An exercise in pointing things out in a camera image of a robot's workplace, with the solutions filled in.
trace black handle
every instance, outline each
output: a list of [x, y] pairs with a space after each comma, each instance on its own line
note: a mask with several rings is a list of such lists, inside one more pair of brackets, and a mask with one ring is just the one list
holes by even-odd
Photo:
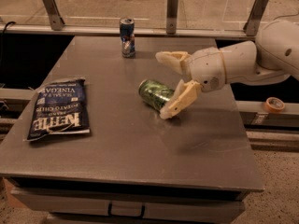
[[110, 217], [131, 217], [131, 218], [142, 218], [144, 216], [144, 213], [145, 213], [145, 210], [146, 210], [146, 207], [144, 205], [141, 206], [141, 212], [140, 212], [140, 215], [138, 216], [124, 216], [124, 215], [115, 215], [115, 214], [112, 214], [112, 203], [109, 204], [109, 207], [108, 207], [108, 215]]

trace floor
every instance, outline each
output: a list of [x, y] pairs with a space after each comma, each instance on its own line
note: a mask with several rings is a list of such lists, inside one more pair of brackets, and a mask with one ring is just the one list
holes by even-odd
[[[242, 30], [254, 0], [179, 0], [178, 28]], [[138, 28], [164, 28], [166, 0], [56, 0], [66, 25], [117, 27], [135, 18]], [[278, 16], [299, 22], [299, 0], [270, 0], [263, 24]], [[3, 22], [47, 25], [42, 0], [0, 0]], [[246, 212], [234, 224], [299, 224], [299, 141], [251, 139], [265, 192], [250, 194]], [[7, 205], [0, 182], [0, 223], [46, 224], [46, 213]]]

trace metal post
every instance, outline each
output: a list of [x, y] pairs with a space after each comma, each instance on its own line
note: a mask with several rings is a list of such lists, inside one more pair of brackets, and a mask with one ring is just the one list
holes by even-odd
[[255, 0], [249, 19], [244, 26], [246, 35], [256, 35], [269, 0]]
[[166, 32], [173, 35], [177, 31], [178, 0], [167, 0]]
[[50, 27], [54, 31], [60, 31], [64, 28], [64, 20], [60, 16], [55, 0], [43, 0], [50, 20]]

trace can top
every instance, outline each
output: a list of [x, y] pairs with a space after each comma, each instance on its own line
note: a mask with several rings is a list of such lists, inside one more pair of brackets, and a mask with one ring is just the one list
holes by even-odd
[[122, 18], [120, 21], [121, 24], [131, 25], [134, 24], [134, 19], [131, 18]]

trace white robotic arm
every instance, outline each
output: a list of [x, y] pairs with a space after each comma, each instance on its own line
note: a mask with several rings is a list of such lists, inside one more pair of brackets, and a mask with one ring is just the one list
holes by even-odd
[[201, 84], [202, 91], [221, 89], [225, 84], [267, 85], [290, 75], [299, 80], [299, 27], [289, 21], [272, 21], [256, 35], [222, 49], [187, 52], [158, 52], [159, 63]]

